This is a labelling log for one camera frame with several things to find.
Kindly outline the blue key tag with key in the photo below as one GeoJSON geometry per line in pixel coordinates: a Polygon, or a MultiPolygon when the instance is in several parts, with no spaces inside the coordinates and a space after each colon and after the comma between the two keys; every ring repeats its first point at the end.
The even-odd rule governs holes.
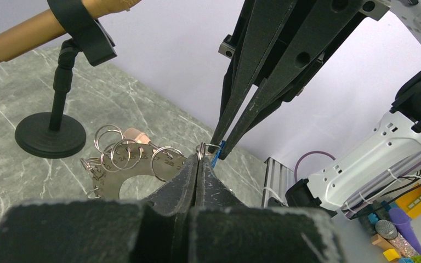
{"type": "Polygon", "coordinates": [[[213,159],[212,159],[212,161],[211,161],[211,166],[212,166],[212,168],[215,168],[215,166],[216,166],[216,164],[217,164],[217,162],[218,162],[218,160],[219,160],[219,157],[220,157],[221,151],[222,151],[223,147],[225,146],[225,144],[226,144],[226,141],[225,141],[225,140],[223,140],[223,141],[220,143],[220,145],[218,146],[217,151],[215,152],[215,155],[214,155],[214,157],[213,157],[213,159]]]}

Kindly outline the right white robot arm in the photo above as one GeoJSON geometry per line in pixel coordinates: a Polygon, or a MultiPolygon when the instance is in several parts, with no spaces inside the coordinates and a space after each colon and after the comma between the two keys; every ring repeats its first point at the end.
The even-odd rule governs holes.
{"type": "MultiPolygon", "coordinates": [[[[421,1],[245,1],[219,51],[230,58],[211,142],[225,159],[246,132],[291,101],[365,18],[392,12],[421,45],[421,1]]],[[[366,186],[421,152],[421,71],[401,87],[368,138],[296,182],[288,205],[363,216],[366,186]]]]}

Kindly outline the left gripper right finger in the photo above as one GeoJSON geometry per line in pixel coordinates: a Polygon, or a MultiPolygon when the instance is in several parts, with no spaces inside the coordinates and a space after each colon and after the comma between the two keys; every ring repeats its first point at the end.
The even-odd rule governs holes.
{"type": "Polygon", "coordinates": [[[200,160],[189,212],[188,262],[346,262],[330,216],[316,208],[221,205],[228,189],[200,160]]]}

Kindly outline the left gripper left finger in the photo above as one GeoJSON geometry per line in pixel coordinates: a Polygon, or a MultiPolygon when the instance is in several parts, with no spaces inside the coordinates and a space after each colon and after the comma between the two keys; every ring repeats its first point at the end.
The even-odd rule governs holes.
{"type": "Polygon", "coordinates": [[[27,201],[0,222],[0,262],[189,262],[197,157],[140,201],[27,201]]]}

